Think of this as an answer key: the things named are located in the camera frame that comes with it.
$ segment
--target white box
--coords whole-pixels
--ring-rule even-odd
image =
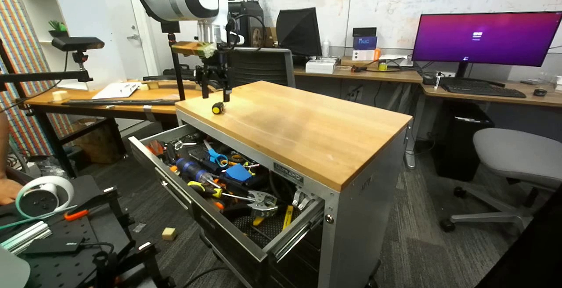
[[[352,61],[374,61],[375,50],[353,50]]]
[[[335,69],[335,60],[310,60],[306,63],[305,72],[307,73],[320,73],[320,74],[333,74]]]

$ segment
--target gray office chair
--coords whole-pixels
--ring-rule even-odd
[[[455,196],[472,194],[499,212],[461,214],[440,222],[445,232],[457,222],[511,222],[521,230],[531,222],[530,208],[538,189],[554,192],[562,184],[562,143],[515,130],[487,128],[474,134],[474,148],[480,161],[509,184],[525,182],[533,188],[518,209],[470,187],[457,187]]]
[[[228,66],[234,71],[233,86],[258,80],[295,88],[293,56],[281,48],[235,48],[228,54]]]

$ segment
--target open drawer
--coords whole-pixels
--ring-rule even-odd
[[[259,246],[215,206],[187,186],[180,176],[171,172],[168,166],[145,146],[151,140],[170,142],[194,132],[195,128],[184,125],[142,140],[135,137],[129,140],[138,162],[147,170],[156,172],[162,186],[188,210],[204,230],[205,237],[235,268],[239,276],[253,287],[264,286],[269,277],[269,264],[282,260],[310,230],[320,224],[324,212],[323,200],[313,200],[285,230],[280,230],[265,246]]]

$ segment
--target potted plant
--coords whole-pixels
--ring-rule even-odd
[[[49,24],[54,29],[49,30],[50,36],[52,36],[53,38],[58,38],[59,36],[68,36],[66,26],[62,22],[58,22],[57,20],[50,20]]]

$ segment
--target hand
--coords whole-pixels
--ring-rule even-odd
[[[8,178],[0,179],[0,205],[7,205],[14,202],[20,189],[22,189],[22,185],[17,182],[9,180]]]

